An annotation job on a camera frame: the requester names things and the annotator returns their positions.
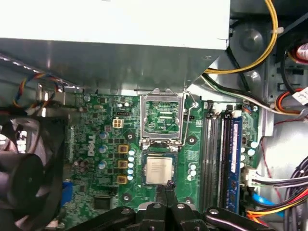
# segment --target mounting screw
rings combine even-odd
[[[159,204],[159,203],[157,203],[157,204],[155,204],[154,206],[153,206],[153,208],[160,208],[161,207],[161,205]]]
[[[128,214],[129,213],[129,209],[128,208],[124,208],[121,213],[122,214]]]
[[[185,205],[183,205],[183,204],[178,204],[178,205],[177,205],[177,208],[183,209],[183,208],[185,208]]]
[[[211,214],[218,214],[218,210],[212,208],[212,209],[210,209],[210,213],[211,213]]]

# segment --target label sticker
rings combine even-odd
[[[308,103],[308,87],[305,89],[295,92],[293,95],[293,98],[299,101],[302,105],[305,105]]]
[[[232,160],[231,160],[231,172],[236,171],[236,155],[237,155],[237,129],[238,125],[233,125],[233,142],[232,142]]]

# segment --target green circuit board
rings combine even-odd
[[[150,133],[173,134],[179,131],[176,123],[179,104],[177,102],[147,102],[147,123],[145,131]]]
[[[256,168],[258,165],[258,156],[255,147],[251,147],[252,142],[258,142],[258,120],[259,112],[242,112],[243,131],[242,131],[242,156],[241,162],[245,166]]]
[[[191,104],[192,101],[187,99],[185,108]],[[67,178],[74,186],[73,200],[65,205],[65,228],[69,229],[116,206],[125,205],[137,210],[144,202],[154,202],[155,186],[142,184],[140,98],[99,94],[85,97],[84,94],[75,94],[73,106],[80,111],[80,121],[70,128],[67,139],[69,163],[66,166],[69,166],[70,171]],[[151,103],[147,109],[151,117],[149,125],[155,123],[155,126],[148,127],[151,131],[179,130],[174,125],[178,113],[176,103]],[[199,101],[198,108],[192,109],[190,115],[189,142],[176,153],[178,201],[196,205],[200,184],[198,171],[203,114],[203,104]],[[196,166],[193,176],[189,173],[191,165]]]

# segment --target cable tie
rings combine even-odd
[[[283,27],[279,27],[276,30],[272,30],[271,33],[281,34],[283,33]]]

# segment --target dell logo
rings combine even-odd
[[[94,156],[95,149],[95,135],[89,136],[88,156]]]

